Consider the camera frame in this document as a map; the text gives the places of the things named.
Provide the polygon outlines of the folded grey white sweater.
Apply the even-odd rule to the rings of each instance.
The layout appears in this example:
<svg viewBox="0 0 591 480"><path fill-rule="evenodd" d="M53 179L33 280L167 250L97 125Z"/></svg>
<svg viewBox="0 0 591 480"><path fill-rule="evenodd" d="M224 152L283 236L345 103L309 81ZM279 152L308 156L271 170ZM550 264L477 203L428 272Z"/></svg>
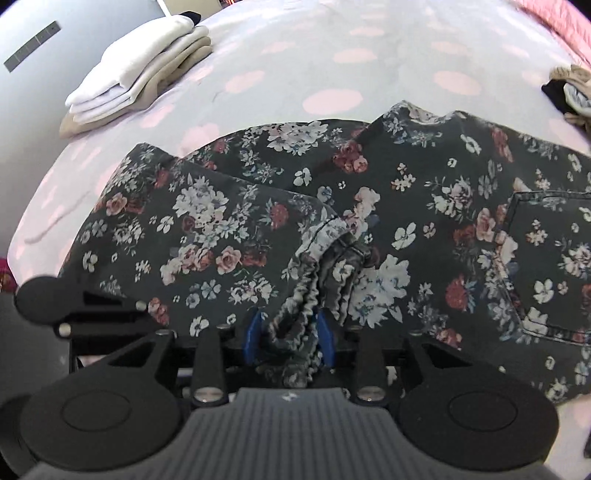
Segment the folded grey white sweater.
<svg viewBox="0 0 591 480"><path fill-rule="evenodd" d="M185 15L150 20L109 45L97 65L65 100L65 106L91 101L115 89L128 91L148 65L162 53L179 52L209 33Z"/></svg>

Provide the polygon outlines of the polka dot bed sheet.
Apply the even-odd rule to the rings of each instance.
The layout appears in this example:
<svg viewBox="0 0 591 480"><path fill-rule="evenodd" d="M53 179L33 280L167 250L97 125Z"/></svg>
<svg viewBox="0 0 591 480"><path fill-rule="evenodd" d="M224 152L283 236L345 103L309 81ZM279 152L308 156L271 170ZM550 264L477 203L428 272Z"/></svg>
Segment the polka dot bed sheet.
<svg viewBox="0 0 591 480"><path fill-rule="evenodd" d="M147 111L71 141L11 242L18 284L63 276L83 222L126 155L149 144L183 157L273 123L370 123L407 102L468 113L589 158L589 144L541 92L562 53L506 1L244 1L209 18L211 55Z"/></svg>

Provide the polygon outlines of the red plastic bag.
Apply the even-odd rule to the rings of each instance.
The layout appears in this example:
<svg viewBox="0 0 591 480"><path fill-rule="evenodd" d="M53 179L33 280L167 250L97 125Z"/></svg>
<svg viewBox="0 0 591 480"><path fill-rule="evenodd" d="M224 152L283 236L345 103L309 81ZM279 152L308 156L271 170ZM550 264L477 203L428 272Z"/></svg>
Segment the red plastic bag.
<svg viewBox="0 0 591 480"><path fill-rule="evenodd" d="M14 293L17 288L17 283L14 279L12 271L8 265L7 259L0 258L0 291L4 293Z"/></svg>

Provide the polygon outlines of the black wall switch strip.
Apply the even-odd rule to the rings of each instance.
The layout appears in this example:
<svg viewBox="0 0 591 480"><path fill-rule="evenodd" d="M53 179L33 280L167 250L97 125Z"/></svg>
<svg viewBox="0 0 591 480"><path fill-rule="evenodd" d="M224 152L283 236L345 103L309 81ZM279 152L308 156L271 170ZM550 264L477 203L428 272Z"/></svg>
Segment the black wall switch strip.
<svg viewBox="0 0 591 480"><path fill-rule="evenodd" d="M4 67L6 70L8 72L13 72L27 57L51 37L56 35L60 30L61 27L57 21L53 21L44 27L4 61Z"/></svg>

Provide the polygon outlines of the tan ribbed garment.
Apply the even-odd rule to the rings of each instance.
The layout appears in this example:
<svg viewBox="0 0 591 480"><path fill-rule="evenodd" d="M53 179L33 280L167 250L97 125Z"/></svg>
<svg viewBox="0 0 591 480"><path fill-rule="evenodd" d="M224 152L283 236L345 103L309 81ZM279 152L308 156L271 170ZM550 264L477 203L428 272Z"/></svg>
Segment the tan ribbed garment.
<svg viewBox="0 0 591 480"><path fill-rule="evenodd" d="M555 67L549 74L549 81L550 80L576 80L583 83L590 83L590 72L575 64L572 64L570 67ZM587 135L590 134L590 117L585 118L569 113L562 114L569 124L579 127L585 131Z"/></svg>

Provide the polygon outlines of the grey black garment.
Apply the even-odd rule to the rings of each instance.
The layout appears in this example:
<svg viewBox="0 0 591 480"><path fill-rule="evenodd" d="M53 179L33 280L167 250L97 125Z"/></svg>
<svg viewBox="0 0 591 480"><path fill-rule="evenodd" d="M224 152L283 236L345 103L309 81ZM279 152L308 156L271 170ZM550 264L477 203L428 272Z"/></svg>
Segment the grey black garment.
<svg viewBox="0 0 591 480"><path fill-rule="evenodd" d="M561 113L590 117L589 82L550 80L541 90Z"/></svg>

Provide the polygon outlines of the dark floral pants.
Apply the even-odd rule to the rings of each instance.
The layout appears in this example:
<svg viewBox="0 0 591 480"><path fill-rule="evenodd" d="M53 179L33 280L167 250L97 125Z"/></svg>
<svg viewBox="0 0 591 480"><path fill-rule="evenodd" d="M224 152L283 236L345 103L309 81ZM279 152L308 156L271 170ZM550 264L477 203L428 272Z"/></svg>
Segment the dark floral pants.
<svg viewBox="0 0 591 480"><path fill-rule="evenodd" d="M465 112L254 126L122 160L63 275L145 302L182 337L263 314L289 387L315 314L431 336L561 403L590 390L590 160Z"/></svg>

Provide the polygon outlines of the folded beige garment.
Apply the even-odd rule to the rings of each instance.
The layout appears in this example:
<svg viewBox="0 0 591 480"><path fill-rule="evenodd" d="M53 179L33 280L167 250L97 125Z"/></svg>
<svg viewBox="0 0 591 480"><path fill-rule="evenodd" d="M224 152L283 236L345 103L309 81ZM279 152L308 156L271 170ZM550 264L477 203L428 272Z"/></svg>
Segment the folded beige garment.
<svg viewBox="0 0 591 480"><path fill-rule="evenodd" d="M112 107L97 118L82 120L81 114L67 113L61 121L59 137L71 138L98 129L128 113L148 109L166 89L190 71L195 64L211 55L212 51L211 45L206 45L204 39L199 40L197 45L187 48L148 78L132 101Z"/></svg>

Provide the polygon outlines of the pink blanket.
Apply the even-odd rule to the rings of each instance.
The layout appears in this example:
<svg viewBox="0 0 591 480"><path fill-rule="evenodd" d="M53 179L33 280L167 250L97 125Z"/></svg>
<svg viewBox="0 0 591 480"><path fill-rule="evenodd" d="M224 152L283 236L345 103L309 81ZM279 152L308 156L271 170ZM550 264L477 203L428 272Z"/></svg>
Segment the pink blanket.
<svg viewBox="0 0 591 480"><path fill-rule="evenodd" d="M590 20L570 1L512 0L509 4L551 31L580 66L590 66Z"/></svg>

